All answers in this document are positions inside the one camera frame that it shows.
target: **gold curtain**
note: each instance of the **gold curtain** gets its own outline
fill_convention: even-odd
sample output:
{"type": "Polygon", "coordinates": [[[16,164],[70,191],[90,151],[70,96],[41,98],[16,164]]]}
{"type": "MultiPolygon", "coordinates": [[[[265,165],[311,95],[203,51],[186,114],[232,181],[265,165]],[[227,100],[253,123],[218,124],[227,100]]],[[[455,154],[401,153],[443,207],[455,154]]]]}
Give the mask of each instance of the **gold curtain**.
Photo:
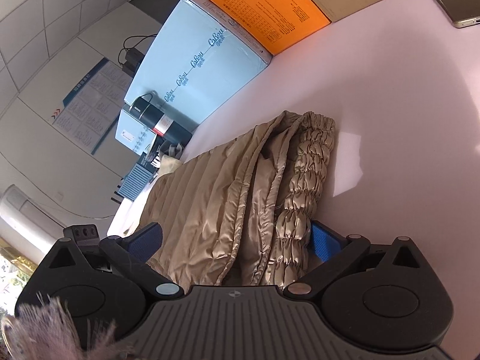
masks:
{"type": "Polygon", "coordinates": [[[10,246],[7,241],[0,237],[0,255],[10,261],[14,266],[20,269],[29,277],[37,268],[37,264],[27,259],[18,250],[10,246]]]}

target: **white wall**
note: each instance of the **white wall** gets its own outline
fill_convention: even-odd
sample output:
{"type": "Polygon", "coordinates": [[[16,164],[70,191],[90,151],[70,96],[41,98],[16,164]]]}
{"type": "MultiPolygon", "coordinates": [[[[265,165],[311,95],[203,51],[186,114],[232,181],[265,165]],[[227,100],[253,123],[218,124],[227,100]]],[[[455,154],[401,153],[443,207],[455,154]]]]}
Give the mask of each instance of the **white wall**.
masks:
{"type": "Polygon", "coordinates": [[[39,264],[42,261],[44,257],[43,252],[30,242],[25,242],[25,239],[16,231],[12,231],[2,218],[0,218],[0,237],[35,264],[39,264]]]}
{"type": "MultiPolygon", "coordinates": [[[[65,225],[95,223],[100,234],[106,234],[111,217],[78,217],[56,203],[91,218],[113,215],[118,205],[110,198],[138,157],[115,140],[114,130],[92,157],[47,120],[104,56],[117,64],[125,38],[154,34],[159,29],[159,23],[125,3],[74,38],[35,75],[0,119],[0,152],[14,165],[0,155],[0,192],[16,184],[65,225]]],[[[139,49],[146,52],[151,42],[146,40],[139,49]]],[[[13,236],[5,234],[3,223],[0,227],[0,235],[20,250],[11,240],[13,236]]]]}

